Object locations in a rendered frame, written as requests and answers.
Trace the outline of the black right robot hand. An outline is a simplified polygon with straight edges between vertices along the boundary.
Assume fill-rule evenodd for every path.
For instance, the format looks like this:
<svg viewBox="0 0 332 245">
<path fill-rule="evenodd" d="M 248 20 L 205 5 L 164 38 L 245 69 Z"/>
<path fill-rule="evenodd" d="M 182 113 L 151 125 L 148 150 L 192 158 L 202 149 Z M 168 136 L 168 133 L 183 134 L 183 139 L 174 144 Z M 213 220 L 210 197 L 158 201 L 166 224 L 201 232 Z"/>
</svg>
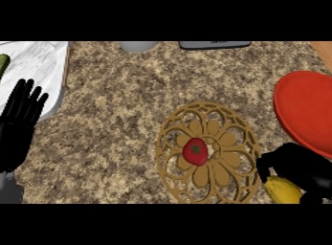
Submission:
<svg viewBox="0 0 332 245">
<path fill-rule="evenodd" d="M 320 204 L 332 199 L 332 163 L 310 149 L 295 143 L 282 144 L 256 160 L 261 182 L 267 182 L 272 168 L 300 189 L 303 204 Z"/>
</svg>

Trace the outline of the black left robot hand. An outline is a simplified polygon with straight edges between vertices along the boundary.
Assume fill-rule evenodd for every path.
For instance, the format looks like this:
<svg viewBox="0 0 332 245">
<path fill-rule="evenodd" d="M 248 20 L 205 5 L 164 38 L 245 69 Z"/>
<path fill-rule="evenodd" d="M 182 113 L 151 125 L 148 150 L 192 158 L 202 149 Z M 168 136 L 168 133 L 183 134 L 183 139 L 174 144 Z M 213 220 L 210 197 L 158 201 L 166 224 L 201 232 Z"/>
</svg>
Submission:
<svg viewBox="0 0 332 245">
<path fill-rule="evenodd" d="M 0 115 L 0 173 L 14 171 L 25 160 L 47 98 L 33 79 L 16 82 Z"/>
</svg>

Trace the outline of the yellow lemon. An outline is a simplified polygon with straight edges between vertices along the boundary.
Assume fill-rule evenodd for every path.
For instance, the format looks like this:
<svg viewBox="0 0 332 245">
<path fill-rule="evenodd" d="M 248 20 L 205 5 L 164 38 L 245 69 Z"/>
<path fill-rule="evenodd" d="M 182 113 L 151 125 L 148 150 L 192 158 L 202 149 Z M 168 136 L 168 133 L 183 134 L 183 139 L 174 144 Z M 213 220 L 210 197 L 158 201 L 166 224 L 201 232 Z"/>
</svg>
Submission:
<svg viewBox="0 0 332 245">
<path fill-rule="evenodd" d="M 298 204 L 301 198 L 301 190 L 282 177 L 269 176 L 264 184 L 269 196 L 278 204 Z"/>
</svg>

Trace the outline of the red bowl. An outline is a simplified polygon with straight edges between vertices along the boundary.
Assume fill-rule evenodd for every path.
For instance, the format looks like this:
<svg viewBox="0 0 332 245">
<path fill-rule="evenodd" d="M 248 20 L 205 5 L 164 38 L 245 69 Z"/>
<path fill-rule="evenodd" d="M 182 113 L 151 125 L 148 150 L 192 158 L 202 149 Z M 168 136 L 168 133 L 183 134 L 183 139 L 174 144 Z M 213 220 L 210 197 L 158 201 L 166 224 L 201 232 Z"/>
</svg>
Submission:
<svg viewBox="0 0 332 245">
<path fill-rule="evenodd" d="M 332 159 L 332 77 L 288 73 L 273 92 L 276 117 L 292 140 Z"/>
</svg>

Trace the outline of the gold openwork round placemat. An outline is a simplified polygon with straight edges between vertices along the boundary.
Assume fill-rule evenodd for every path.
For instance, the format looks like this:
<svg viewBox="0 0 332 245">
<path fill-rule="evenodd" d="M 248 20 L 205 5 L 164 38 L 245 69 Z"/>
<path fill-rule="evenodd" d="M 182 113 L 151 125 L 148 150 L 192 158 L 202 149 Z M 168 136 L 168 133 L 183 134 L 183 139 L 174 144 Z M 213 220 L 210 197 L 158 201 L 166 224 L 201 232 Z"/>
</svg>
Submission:
<svg viewBox="0 0 332 245">
<path fill-rule="evenodd" d="M 183 159 L 183 146 L 201 138 L 208 160 L 201 167 Z M 163 183 L 182 203 L 247 203 L 260 178 L 260 147 L 242 117 L 223 105 L 198 101 L 168 116 L 158 132 L 155 157 Z"/>
</svg>

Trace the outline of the white marble cutting board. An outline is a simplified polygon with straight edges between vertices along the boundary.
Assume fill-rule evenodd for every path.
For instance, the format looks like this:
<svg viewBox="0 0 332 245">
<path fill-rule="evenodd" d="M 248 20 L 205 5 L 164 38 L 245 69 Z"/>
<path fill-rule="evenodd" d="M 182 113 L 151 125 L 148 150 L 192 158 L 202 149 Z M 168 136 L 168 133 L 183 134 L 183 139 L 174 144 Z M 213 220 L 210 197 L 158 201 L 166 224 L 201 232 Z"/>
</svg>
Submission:
<svg viewBox="0 0 332 245">
<path fill-rule="evenodd" d="M 65 91 L 68 41 L 0 41 L 0 54 L 11 64 L 0 80 L 0 114 L 21 78 L 34 79 L 34 86 L 49 94 L 40 121 L 56 112 Z"/>
</svg>

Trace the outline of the red tomato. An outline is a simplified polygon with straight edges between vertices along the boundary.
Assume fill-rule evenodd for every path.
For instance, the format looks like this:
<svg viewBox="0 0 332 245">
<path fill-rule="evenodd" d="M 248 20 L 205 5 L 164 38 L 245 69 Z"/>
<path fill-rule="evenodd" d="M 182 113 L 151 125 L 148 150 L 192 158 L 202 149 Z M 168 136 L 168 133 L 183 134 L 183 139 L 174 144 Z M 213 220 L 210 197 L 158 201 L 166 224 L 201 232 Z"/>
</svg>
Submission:
<svg viewBox="0 0 332 245">
<path fill-rule="evenodd" d="M 205 165 L 208 160 L 208 148 L 201 138 L 191 138 L 183 146 L 183 159 L 195 166 Z"/>
</svg>

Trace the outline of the pale grey round object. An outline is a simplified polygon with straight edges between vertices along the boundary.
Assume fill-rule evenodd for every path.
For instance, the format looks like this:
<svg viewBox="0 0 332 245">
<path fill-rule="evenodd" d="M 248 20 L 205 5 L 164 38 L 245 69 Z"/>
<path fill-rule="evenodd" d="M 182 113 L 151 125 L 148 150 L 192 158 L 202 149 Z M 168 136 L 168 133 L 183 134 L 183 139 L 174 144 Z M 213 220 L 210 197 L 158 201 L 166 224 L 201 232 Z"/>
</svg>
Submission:
<svg viewBox="0 0 332 245">
<path fill-rule="evenodd" d="M 157 41 L 120 41 L 120 47 L 126 52 L 140 53 L 149 51 Z"/>
</svg>

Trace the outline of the dark grey flat appliance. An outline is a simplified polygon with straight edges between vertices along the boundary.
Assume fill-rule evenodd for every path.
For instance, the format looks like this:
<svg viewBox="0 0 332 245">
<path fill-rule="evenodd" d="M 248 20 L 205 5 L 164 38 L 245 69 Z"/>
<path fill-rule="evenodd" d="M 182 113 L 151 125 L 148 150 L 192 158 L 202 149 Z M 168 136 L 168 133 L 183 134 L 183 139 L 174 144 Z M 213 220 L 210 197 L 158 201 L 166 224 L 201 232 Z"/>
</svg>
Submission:
<svg viewBox="0 0 332 245">
<path fill-rule="evenodd" d="M 250 41 L 182 41 L 180 48 L 183 50 L 216 50 L 244 48 L 251 44 Z"/>
</svg>

